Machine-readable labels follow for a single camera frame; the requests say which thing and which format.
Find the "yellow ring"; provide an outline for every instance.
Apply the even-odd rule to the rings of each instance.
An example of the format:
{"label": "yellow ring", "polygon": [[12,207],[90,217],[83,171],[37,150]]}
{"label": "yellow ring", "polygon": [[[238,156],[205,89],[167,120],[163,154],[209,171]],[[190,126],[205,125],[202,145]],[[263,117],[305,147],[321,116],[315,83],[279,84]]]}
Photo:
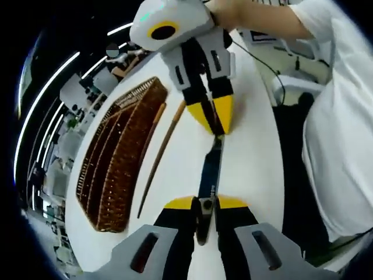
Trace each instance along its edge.
{"label": "yellow ring", "polygon": [[173,28],[175,28],[175,33],[179,30],[179,25],[175,22],[171,22],[169,20],[165,20],[163,22],[160,22],[160,23],[157,23],[156,25],[154,25],[152,28],[150,28],[148,31],[147,31],[147,36],[149,38],[152,37],[152,33],[160,28],[160,27],[163,27],[163,26],[172,26]]}

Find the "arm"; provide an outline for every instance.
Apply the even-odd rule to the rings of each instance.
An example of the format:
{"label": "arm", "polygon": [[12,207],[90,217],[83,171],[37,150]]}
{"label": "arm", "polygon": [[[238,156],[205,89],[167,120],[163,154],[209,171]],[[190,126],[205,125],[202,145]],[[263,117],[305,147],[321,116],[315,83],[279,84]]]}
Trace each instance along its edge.
{"label": "arm", "polygon": [[243,27],[285,39],[331,36],[328,0],[305,0],[298,5],[270,6],[252,0],[211,0],[207,7],[226,29]]}

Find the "person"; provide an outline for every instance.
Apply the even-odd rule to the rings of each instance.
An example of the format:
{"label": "person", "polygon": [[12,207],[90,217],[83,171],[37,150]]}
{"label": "person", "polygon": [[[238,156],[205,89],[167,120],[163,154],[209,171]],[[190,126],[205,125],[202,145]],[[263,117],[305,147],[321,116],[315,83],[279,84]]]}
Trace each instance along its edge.
{"label": "person", "polygon": [[211,0],[206,5],[227,30],[243,27],[283,39],[335,42],[333,78],[309,112],[304,106],[274,108],[284,165],[283,233],[312,249],[315,242],[327,247],[339,237],[371,229],[373,56],[369,42],[330,0],[289,6]]}

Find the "white tabletop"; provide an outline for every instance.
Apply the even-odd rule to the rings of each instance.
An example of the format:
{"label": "white tabletop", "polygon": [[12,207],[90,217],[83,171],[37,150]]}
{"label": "white tabletop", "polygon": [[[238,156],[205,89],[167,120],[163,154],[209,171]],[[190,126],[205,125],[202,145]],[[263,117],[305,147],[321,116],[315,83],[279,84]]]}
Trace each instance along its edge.
{"label": "white tabletop", "polygon": [[[244,46],[236,31],[231,35]],[[224,141],[219,193],[240,197],[250,205],[259,222],[269,222],[281,230],[284,210],[283,166],[269,97],[252,58],[234,44],[229,50],[236,53],[237,76],[231,80],[235,105],[232,132]],[[123,233],[97,232],[85,217],[75,195],[83,158],[113,101],[152,76],[157,76],[168,89],[167,107],[140,170],[128,227]],[[197,196],[203,162],[212,147],[213,136],[185,110],[157,169],[141,217],[136,218],[153,162],[181,101],[182,94],[173,85],[166,65],[157,54],[136,74],[121,82],[97,113],[75,159],[66,196],[66,231],[82,270],[95,271],[107,263],[111,250],[142,225],[154,224],[169,201],[188,195]],[[214,224],[208,243],[203,247],[196,243],[188,279],[225,279]]]}

